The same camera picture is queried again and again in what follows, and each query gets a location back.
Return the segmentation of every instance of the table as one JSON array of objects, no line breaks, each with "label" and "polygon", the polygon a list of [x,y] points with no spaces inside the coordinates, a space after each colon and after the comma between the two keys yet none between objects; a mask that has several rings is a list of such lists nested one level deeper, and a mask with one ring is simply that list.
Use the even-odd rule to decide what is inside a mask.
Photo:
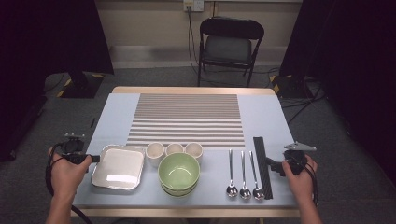
[{"label": "table", "polygon": [[[262,136],[267,157],[283,159],[283,146],[293,142],[280,103],[267,89],[197,88],[197,87],[117,87],[105,108],[87,153],[100,154],[106,145],[125,145],[140,94],[236,94],[244,128],[246,149],[253,150],[252,137]],[[131,191],[97,188],[91,183],[95,164],[78,187],[74,206],[91,217],[297,217],[299,212],[285,177],[270,172],[273,200],[245,201],[229,198],[225,190],[230,183],[228,148],[205,150],[201,177],[196,189],[186,197],[174,198],[160,187],[156,169],[145,161],[140,185]],[[240,153],[234,152],[233,182],[242,187]],[[247,186],[254,187],[249,160],[246,160]]]}]

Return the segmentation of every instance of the striped placemat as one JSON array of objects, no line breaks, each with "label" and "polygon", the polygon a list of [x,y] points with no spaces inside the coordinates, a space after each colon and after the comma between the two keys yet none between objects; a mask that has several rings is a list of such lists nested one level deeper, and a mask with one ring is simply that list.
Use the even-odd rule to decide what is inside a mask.
[{"label": "striped placemat", "polygon": [[127,145],[245,147],[236,94],[140,94]]}]

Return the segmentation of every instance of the black cable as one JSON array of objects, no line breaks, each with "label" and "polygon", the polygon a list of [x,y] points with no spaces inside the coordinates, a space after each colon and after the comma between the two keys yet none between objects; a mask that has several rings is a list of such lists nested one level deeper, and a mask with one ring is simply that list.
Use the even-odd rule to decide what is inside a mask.
[{"label": "black cable", "polygon": [[[316,91],[316,93],[313,96],[313,99],[309,99],[309,98],[308,99],[305,99],[305,98],[297,98],[297,99],[279,98],[279,101],[280,101],[280,103],[284,103],[284,102],[298,102],[298,103],[300,103],[300,102],[303,102],[302,104],[298,104],[298,105],[305,105],[309,101],[315,102],[315,101],[321,100],[321,99],[323,99],[326,96],[326,94],[323,94],[322,96],[318,97],[318,95],[320,93],[320,90],[321,90],[321,83],[320,82],[318,82],[318,83],[319,83],[318,87],[310,88],[311,91],[316,91],[316,88],[318,88],[318,90]],[[297,105],[283,105],[282,108],[293,107],[293,106],[297,106]]]},{"label": "black cable", "polygon": [[273,72],[278,72],[279,70],[280,70],[280,67],[275,67],[275,68],[271,68],[268,72],[264,73],[264,74],[267,74],[267,79],[268,79],[267,85],[264,86],[264,88],[268,88],[271,84],[270,74]]},{"label": "black cable", "polygon": [[190,39],[192,41],[192,49],[193,49],[193,53],[194,53],[194,58],[195,58],[195,62],[198,64],[196,56],[195,56],[195,43],[194,43],[194,35],[192,32],[192,25],[191,25],[191,8],[187,7],[187,14],[189,15],[189,57],[190,57],[190,64],[191,64],[191,68],[194,71],[195,75],[197,75],[198,73],[196,72],[194,65],[192,64],[192,58],[191,58],[191,42]]},{"label": "black cable", "polygon": [[319,86],[319,88],[318,88],[318,91],[317,91],[317,93],[315,94],[315,96],[314,96],[314,99],[313,100],[310,100],[309,102],[307,102],[306,103],[306,105],[303,107],[303,108],[301,108],[289,121],[288,121],[288,125],[304,110],[304,109],[306,109],[309,105],[311,105],[312,103],[314,103],[315,102],[315,100],[317,99],[317,97],[318,97],[318,94],[319,94],[319,92],[320,92],[320,90],[321,90],[321,83],[320,83],[320,86]]},{"label": "black cable", "polygon": [[317,174],[315,173],[314,167],[312,167],[309,163],[307,163],[306,165],[308,165],[311,168],[314,177],[317,178]]},{"label": "black cable", "polygon": [[305,104],[307,104],[307,103],[309,103],[309,102],[314,103],[314,102],[316,102],[316,101],[322,100],[322,99],[325,98],[325,97],[326,97],[326,94],[323,94],[322,96],[317,97],[317,98],[315,98],[315,99],[313,99],[313,100],[305,100],[305,99],[298,99],[298,100],[297,100],[297,99],[279,99],[279,101],[280,101],[281,104],[284,104],[284,103],[293,104],[293,105],[282,105],[282,109],[284,109],[284,108],[295,107],[295,106],[299,106],[299,105],[305,105]]},{"label": "black cable", "polygon": [[[269,74],[271,74],[271,73],[277,72],[276,69],[279,69],[279,68],[278,68],[278,67],[271,68],[270,70],[268,70],[268,71],[266,71],[266,72],[255,72],[255,71],[253,71],[252,73],[253,73],[253,74],[268,74],[268,75],[269,75]],[[218,71],[209,71],[209,72],[211,72],[211,73],[223,73],[223,72],[227,72],[227,73],[230,73],[230,72],[240,73],[241,71],[245,71],[245,69],[237,69],[237,68],[235,68],[234,70],[229,69],[229,70],[218,70]]]},{"label": "black cable", "polygon": [[312,172],[308,169],[308,168],[306,168],[306,167],[304,167],[304,169],[308,172],[308,174],[311,176],[311,179],[312,179],[312,185],[313,185],[313,191],[314,191],[314,198],[313,198],[313,201],[314,201],[314,204],[315,204],[315,206],[318,206],[318,181],[317,181],[317,178],[316,178],[316,175],[315,175],[315,171],[314,170],[312,170]]},{"label": "black cable", "polygon": [[[53,161],[53,155],[54,155],[54,153],[55,153],[56,148],[57,148],[57,147],[61,147],[63,144],[64,144],[64,143],[58,143],[58,144],[56,144],[55,146],[53,146],[52,149],[51,149],[51,151],[50,151],[50,153],[49,153],[49,158],[48,158],[48,160],[47,160],[46,177],[45,177],[45,178],[46,178],[46,186],[47,186],[47,189],[48,189],[48,191],[49,191],[49,193],[50,193],[50,195],[51,195],[52,197],[53,197],[53,195],[54,195],[54,191],[53,191],[53,187],[52,187],[52,183],[51,183],[51,179],[52,179],[52,167],[53,167],[53,165],[55,164],[55,162],[57,162],[57,161],[63,159],[63,158],[60,158],[60,159],[58,159],[58,160],[56,160],[56,161]],[[81,212],[78,208],[76,208],[74,205],[72,205],[71,210],[72,210],[73,212],[75,212],[79,217],[81,217],[81,218],[85,221],[85,223],[87,223],[87,224],[92,224],[92,222],[90,221],[90,219],[89,219],[87,216],[85,216],[85,214],[82,213],[82,212]]]},{"label": "black cable", "polygon": [[217,2],[215,1],[215,2],[213,2],[213,10],[212,10],[212,17],[215,17],[215,11],[216,11],[216,4],[217,4]]}]

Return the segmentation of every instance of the forearm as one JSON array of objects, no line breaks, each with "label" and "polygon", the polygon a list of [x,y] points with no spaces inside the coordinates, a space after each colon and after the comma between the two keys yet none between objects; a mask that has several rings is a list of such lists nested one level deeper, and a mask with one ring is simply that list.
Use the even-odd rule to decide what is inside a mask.
[{"label": "forearm", "polygon": [[318,209],[312,200],[298,200],[302,224],[321,224]]},{"label": "forearm", "polygon": [[46,224],[70,224],[73,196],[53,197]]}]

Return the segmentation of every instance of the black curtain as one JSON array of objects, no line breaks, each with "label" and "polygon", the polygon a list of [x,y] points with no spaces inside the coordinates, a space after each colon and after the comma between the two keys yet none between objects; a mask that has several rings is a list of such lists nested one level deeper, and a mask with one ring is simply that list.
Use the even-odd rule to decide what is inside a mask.
[{"label": "black curtain", "polygon": [[304,0],[290,36],[279,76],[302,82],[311,72],[323,29],[336,0]]},{"label": "black curtain", "polygon": [[336,0],[308,76],[318,77],[356,139],[396,184],[394,1]]},{"label": "black curtain", "polygon": [[2,142],[21,128],[47,76],[73,69],[114,74],[94,0],[1,0]]}]

